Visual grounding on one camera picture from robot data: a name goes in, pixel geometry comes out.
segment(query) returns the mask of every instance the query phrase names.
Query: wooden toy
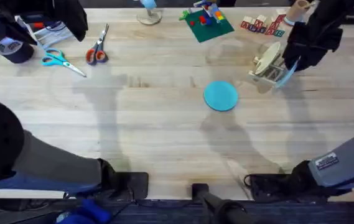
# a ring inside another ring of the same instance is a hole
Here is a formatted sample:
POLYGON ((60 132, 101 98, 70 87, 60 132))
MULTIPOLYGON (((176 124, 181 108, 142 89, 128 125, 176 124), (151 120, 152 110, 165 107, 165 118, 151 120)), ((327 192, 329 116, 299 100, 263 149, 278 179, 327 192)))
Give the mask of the wooden toy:
POLYGON ((286 11, 284 9, 276 9, 276 13, 271 17, 259 15, 257 19, 253 19, 249 16, 244 16, 240 27, 251 32, 282 37, 286 31, 283 28, 279 28, 279 26, 285 16, 286 11))
POLYGON ((276 30, 279 27, 279 24, 280 24, 279 22, 272 22, 269 28, 276 30))
POLYGON ((280 29, 278 29, 278 30, 275 30, 274 31, 274 36, 275 37, 282 37, 283 36, 283 34, 284 34, 284 30, 280 30, 280 29))
POLYGON ((284 67, 280 48, 281 43, 275 42, 260 58, 255 57, 253 62, 256 67, 254 70, 249 71, 249 78, 255 82, 271 85, 274 88, 282 87, 294 73, 296 65, 290 70, 284 67))
POLYGON ((275 22, 282 22, 285 16, 286 16, 286 10, 284 10, 284 9, 276 9, 275 22))
POLYGON ((260 29, 264 25, 265 21, 266 21, 266 17, 263 15, 259 15, 254 22, 254 26, 256 26, 257 29, 260 29))
POLYGON ((251 18, 249 16, 244 16, 243 22, 240 24, 240 27, 242 27, 244 29, 249 29, 249 25, 252 20, 253 20, 253 18, 251 18))
POLYGON ((265 35, 274 35, 274 33, 275 33, 275 29, 269 28, 269 29, 265 32, 265 35))
POLYGON ((257 32, 259 32, 260 34, 265 33, 265 31, 266 31, 266 27, 265 27, 265 26, 263 26, 263 27, 261 27, 261 28, 259 28, 259 29, 257 30, 257 32))
POLYGON ((255 26, 256 20, 252 19, 249 25, 249 29, 251 32, 257 32, 257 27, 255 26))

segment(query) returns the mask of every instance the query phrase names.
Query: blue cloth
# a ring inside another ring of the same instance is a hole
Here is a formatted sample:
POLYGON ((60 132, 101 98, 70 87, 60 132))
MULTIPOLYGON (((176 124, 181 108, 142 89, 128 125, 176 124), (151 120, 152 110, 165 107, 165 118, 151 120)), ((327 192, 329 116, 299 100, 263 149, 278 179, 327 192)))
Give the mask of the blue cloth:
POLYGON ((83 206, 70 213, 68 217, 58 224, 98 224, 110 221, 111 215, 108 211, 97 206, 94 201, 83 200, 83 206))
POLYGON ((228 111, 238 102, 236 88, 226 81, 215 81, 204 90, 206 104, 216 111, 228 111))

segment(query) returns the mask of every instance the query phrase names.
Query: toy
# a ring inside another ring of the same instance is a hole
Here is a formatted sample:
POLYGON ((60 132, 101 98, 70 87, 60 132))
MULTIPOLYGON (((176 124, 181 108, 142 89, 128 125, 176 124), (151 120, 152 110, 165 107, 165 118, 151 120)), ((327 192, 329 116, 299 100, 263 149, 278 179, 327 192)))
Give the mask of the toy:
POLYGON ((252 20, 251 20, 251 23, 250 23, 249 29, 248 29, 248 30, 250 30, 251 32, 257 32, 257 27, 254 25, 255 22, 256 22, 255 19, 252 19, 252 20))
POLYGON ((285 17, 286 17, 286 10, 284 10, 284 9, 276 9, 275 22, 282 22, 285 17))
POLYGON ((272 22, 269 29, 277 29, 279 27, 279 22, 272 22))
POLYGON ((259 32, 260 34, 265 33, 265 31, 266 31, 266 27, 265 27, 265 26, 262 26, 261 28, 259 28, 259 29, 257 30, 257 32, 259 32))
POLYGON ((282 29, 278 29, 278 30, 275 30, 274 31, 274 36, 275 37, 282 37, 283 36, 283 34, 284 34, 284 30, 282 30, 282 29))
POLYGON ((244 28, 244 29, 249 29, 249 25, 251 20, 253 20, 253 18, 249 17, 249 16, 245 16, 243 18, 243 22, 240 24, 240 27, 244 28))
POLYGON ((274 33, 275 33, 275 29, 269 28, 269 29, 265 32, 265 35, 274 35, 274 33))
POLYGON ((266 17, 263 15, 259 15, 254 22, 254 26, 256 26, 257 29, 260 29, 264 25, 265 21, 266 21, 266 17))
POLYGON ((179 18, 179 20, 184 20, 188 15, 189 15, 189 11, 188 10, 184 10, 182 11, 182 16, 179 18))
POLYGON ((284 9, 276 9, 275 15, 268 18, 264 15, 259 15, 257 19, 253 19, 249 16, 244 16, 240 27, 243 29, 248 29, 251 32, 282 37, 285 33, 285 30, 279 28, 279 25, 285 16, 286 11, 284 9))
POLYGON ((225 20, 215 1, 201 0, 193 4, 194 7, 202 7, 209 17, 214 17, 216 22, 225 20))
POLYGON ((187 21, 197 41, 203 42, 234 31, 214 1, 202 0, 193 6, 201 7, 202 10, 188 13, 184 11, 181 18, 187 21))
POLYGON ((284 61, 280 53, 281 43, 273 43, 261 56, 255 57, 253 62, 256 65, 254 70, 250 70, 248 76, 255 82, 261 82, 273 86, 282 87, 296 68, 288 70, 283 67, 284 61))

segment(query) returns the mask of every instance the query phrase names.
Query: wooden block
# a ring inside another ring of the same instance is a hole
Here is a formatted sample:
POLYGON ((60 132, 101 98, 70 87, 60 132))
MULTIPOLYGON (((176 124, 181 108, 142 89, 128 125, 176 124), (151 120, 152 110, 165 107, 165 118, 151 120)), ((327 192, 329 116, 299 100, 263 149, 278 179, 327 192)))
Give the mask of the wooden block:
POLYGON ((276 9, 275 22, 282 22, 285 16, 286 16, 286 10, 284 10, 284 9, 276 9))
POLYGON ((251 18, 249 16, 244 16, 243 22, 240 24, 240 27, 242 27, 244 29, 249 29, 249 25, 251 24, 252 20, 253 20, 253 18, 251 18))
POLYGON ((277 29, 279 27, 280 22, 272 22, 269 26, 270 29, 277 29))
POLYGON ((274 35, 274 33, 275 33, 275 29, 269 28, 269 29, 265 32, 265 35, 274 35))
POLYGON ((240 24, 240 27, 244 28, 244 29, 248 29, 249 28, 249 25, 250 23, 246 22, 246 21, 243 21, 241 24, 240 24))
POLYGON ((250 24, 248 30, 250 30, 251 32, 257 32, 257 27, 254 26, 254 24, 250 24))
POLYGON ((275 30, 274 31, 274 36, 275 37, 282 37, 284 34, 284 30, 275 30))
POLYGON ((251 32, 257 32, 257 27, 255 26, 256 20, 252 19, 249 25, 249 30, 251 32))
POLYGON ((266 17, 263 15, 259 15, 254 22, 254 26, 260 29, 264 25, 265 21, 266 21, 266 17))
POLYGON ((266 31, 266 27, 265 27, 265 26, 263 26, 263 27, 257 29, 257 32, 259 32, 260 34, 265 33, 265 31, 266 31))

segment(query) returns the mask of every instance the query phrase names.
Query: scissor handle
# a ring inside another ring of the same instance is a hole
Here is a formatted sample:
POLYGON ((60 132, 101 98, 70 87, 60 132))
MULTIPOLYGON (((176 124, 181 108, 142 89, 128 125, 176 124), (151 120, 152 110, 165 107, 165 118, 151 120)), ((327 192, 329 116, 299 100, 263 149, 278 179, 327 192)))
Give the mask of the scissor handle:
POLYGON ((108 56, 103 51, 103 43, 98 46, 98 50, 96 51, 95 58, 97 62, 104 63, 108 60, 108 56))
POLYGON ((63 53, 60 50, 58 50, 58 49, 51 48, 51 47, 47 48, 45 50, 45 54, 50 56, 50 57, 54 57, 54 58, 60 60, 61 62, 66 62, 66 59, 63 56, 63 53))
POLYGON ((57 60, 54 56, 44 56, 41 60, 41 64, 44 66, 50 66, 50 65, 63 65, 63 62, 60 60, 57 60))
POLYGON ((85 54, 85 61, 89 65, 95 65, 96 64, 96 49, 98 48, 98 44, 95 44, 94 47, 92 47, 90 50, 87 51, 85 54))

